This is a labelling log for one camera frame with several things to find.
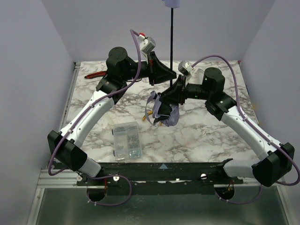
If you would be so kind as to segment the beige umbrella case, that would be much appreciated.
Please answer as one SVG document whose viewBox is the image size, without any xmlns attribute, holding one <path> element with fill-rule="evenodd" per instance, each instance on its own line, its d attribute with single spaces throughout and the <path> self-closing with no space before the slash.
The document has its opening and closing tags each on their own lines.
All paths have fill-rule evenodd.
<svg viewBox="0 0 300 225">
<path fill-rule="evenodd" d="M 192 72 L 192 77 L 190 83 L 192 84 L 202 84 L 204 76 L 204 70 L 201 68 L 195 69 Z"/>
</svg>

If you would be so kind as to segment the lilac umbrella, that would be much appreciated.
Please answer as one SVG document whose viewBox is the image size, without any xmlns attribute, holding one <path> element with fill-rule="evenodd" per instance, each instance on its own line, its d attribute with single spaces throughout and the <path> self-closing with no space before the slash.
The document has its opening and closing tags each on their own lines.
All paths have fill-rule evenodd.
<svg viewBox="0 0 300 225">
<path fill-rule="evenodd" d="M 173 23 L 174 23 L 174 9 L 180 7 L 179 0 L 165 0 L 165 6 L 171 9 L 171 25 L 170 25 L 170 69 L 173 70 Z M 152 92 L 147 100 L 148 104 L 154 101 L 153 114 L 146 120 L 154 125 L 162 122 L 166 126 L 174 126 L 179 119 L 179 110 L 175 105 L 164 104 L 160 101 L 160 96 L 156 92 Z"/>
</svg>

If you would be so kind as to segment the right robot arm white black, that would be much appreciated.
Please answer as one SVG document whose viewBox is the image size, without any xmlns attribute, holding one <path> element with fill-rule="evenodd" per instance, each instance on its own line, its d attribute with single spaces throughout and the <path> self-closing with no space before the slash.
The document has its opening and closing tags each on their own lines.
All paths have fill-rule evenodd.
<svg viewBox="0 0 300 225">
<path fill-rule="evenodd" d="M 171 106 L 179 106 L 185 100 L 205 100 L 207 111 L 233 129 L 254 151 L 257 160 L 227 160 L 223 170 L 228 177 L 254 178 L 270 187 L 291 171 L 294 147 L 282 144 L 255 124 L 242 111 L 231 96 L 224 92 L 225 77 L 215 67 L 205 69 L 201 84 L 186 83 L 180 75 L 175 84 L 160 95 L 163 108 L 170 112 Z"/>
</svg>

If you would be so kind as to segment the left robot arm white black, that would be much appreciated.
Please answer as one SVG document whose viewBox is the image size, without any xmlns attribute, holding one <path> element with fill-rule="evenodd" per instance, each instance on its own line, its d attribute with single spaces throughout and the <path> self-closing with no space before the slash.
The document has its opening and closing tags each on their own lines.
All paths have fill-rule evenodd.
<svg viewBox="0 0 300 225">
<path fill-rule="evenodd" d="M 90 177 L 96 177 L 101 166 L 80 147 L 100 118 L 122 98 L 128 89 L 127 82 L 148 78 L 154 85 L 177 77 L 158 60 L 154 51 L 148 54 L 147 61 L 135 62 L 125 48 L 117 46 L 109 51 L 106 66 L 104 77 L 80 113 L 59 132 L 52 130 L 47 136 L 52 159 L 56 158 L 68 169 Z"/>
</svg>

